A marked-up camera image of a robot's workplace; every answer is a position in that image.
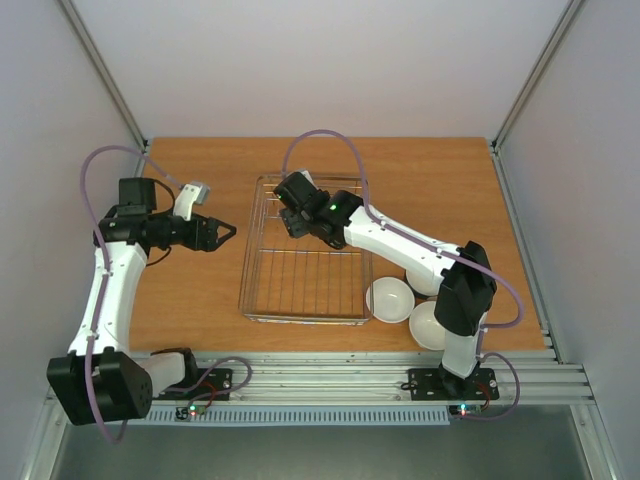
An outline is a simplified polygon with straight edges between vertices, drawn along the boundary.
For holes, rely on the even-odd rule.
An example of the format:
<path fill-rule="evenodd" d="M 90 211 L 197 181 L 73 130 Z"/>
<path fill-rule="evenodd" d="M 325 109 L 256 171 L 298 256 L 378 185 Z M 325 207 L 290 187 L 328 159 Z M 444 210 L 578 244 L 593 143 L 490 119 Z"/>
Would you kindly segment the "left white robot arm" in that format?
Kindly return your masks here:
<path fill-rule="evenodd" d="M 47 366 L 50 387 L 76 426 L 139 419 L 164 391 L 189 398 L 200 389 L 202 375 L 188 347 L 159 350 L 140 362 L 131 357 L 135 296 L 152 250 L 213 252 L 236 229 L 194 212 L 208 186 L 188 183 L 171 196 L 169 209 L 158 211 L 159 185 L 151 178 L 120 180 L 119 201 L 94 234 L 94 277 L 80 327 L 67 354 Z"/>

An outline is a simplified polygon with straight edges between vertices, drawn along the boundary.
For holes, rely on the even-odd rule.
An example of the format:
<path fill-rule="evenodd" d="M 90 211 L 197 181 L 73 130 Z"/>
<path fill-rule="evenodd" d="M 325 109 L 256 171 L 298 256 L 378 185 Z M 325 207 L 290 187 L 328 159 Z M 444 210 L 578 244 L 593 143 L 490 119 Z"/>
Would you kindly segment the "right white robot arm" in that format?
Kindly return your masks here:
<path fill-rule="evenodd" d="M 294 172 L 275 187 L 280 217 L 292 238 L 310 234 L 329 247 L 352 246 L 376 254 L 428 283 L 434 317 L 445 330 L 439 385 L 447 399 L 461 399 L 477 382 L 480 327 L 493 303 L 496 281 L 484 248 L 459 247 L 374 219 L 364 199 L 346 190 L 318 188 L 306 171 Z"/>

